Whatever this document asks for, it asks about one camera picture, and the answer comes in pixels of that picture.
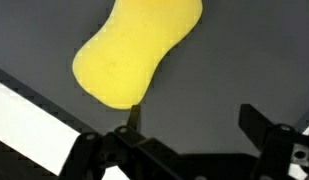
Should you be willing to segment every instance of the gray table surface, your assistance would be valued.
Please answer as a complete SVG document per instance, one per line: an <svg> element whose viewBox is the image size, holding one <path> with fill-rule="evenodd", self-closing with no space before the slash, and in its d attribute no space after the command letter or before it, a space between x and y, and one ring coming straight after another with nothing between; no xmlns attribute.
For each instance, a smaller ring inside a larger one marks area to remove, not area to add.
<svg viewBox="0 0 309 180"><path fill-rule="evenodd" d="M76 83L75 51L114 0L0 0L0 68L105 134L112 110ZM142 130L180 153L256 148L238 127L251 103L296 125L309 110L309 1L204 0L200 23L159 65L142 105Z"/></svg>

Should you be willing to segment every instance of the yellow sponge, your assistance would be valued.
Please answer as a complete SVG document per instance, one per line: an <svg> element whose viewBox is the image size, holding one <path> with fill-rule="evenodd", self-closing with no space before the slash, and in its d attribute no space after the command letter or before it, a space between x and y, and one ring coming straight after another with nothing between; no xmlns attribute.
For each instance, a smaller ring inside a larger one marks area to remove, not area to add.
<svg viewBox="0 0 309 180"><path fill-rule="evenodd" d="M78 83L105 105L138 104L164 55L197 24L201 0L116 0L110 17L76 54Z"/></svg>

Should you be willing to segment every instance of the white surface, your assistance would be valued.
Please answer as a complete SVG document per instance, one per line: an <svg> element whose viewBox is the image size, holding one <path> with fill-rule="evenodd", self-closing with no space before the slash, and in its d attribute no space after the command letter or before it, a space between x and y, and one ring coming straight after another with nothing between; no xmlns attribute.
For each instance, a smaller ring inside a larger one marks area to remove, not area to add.
<svg viewBox="0 0 309 180"><path fill-rule="evenodd" d="M54 174L59 174L79 135L58 119L0 84L0 141ZM127 180L117 168L104 180Z"/></svg>

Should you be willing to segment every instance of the screw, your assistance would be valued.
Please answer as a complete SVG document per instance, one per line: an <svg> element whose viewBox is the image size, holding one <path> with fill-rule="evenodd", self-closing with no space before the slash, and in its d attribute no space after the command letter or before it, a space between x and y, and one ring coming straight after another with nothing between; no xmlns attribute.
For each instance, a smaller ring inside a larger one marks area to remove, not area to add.
<svg viewBox="0 0 309 180"><path fill-rule="evenodd" d="M281 125L281 129L284 131L291 131L291 128L287 125Z"/></svg>
<svg viewBox="0 0 309 180"><path fill-rule="evenodd" d="M204 176L196 176L195 180L207 180Z"/></svg>
<svg viewBox="0 0 309 180"><path fill-rule="evenodd" d="M263 175L260 177L260 180L274 180L274 179L269 176Z"/></svg>
<svg viewBox="0 0 309 180"><path fill-rule="evenodd" d="M88 136L86 136L87 140L92 140L95 138L95 134L89 134Z"/></svg>
<svg viewBox="0 0 309 180"><path fill-rule="evenodd" d="M126 133L127 132L127 128L123 127L120 129L120 133Z"/></svg>

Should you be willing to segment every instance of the black metal bracket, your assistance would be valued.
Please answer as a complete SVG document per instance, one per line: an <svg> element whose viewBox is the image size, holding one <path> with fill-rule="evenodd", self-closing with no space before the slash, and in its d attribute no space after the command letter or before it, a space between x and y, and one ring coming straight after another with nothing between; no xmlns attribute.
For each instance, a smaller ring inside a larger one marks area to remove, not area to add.
<svg viewBox="0 0 309 180"><path fill-rule="evenodd" d="M261 151L247 154L178 154L155 138L139 133L140 106L128 122L105 136L81 134L59 180L99 180L118 166L133 180L293 180L291 163L309 174L309 136L284 124L274 125L251 105L241 106L239 126Z"/></svg>

